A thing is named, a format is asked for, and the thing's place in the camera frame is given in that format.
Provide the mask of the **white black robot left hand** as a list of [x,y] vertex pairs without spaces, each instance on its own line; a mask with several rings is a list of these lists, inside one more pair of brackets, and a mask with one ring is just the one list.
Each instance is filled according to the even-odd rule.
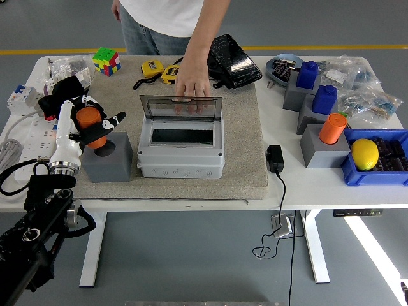
[[103,107],[90,96],[67,99],[57,117],[56,151],[50,158],[52,166],[73,164],[80,167],[82,146],[100,149],[106,136],[126,117],[126,112],[108,118]]

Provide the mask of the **person's left hand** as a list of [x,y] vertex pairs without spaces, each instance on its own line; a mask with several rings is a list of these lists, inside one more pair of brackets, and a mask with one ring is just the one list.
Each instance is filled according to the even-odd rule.
[[210,82],[207,61],[184,56],[180,63],[176,85],[176,97],[209,97]]

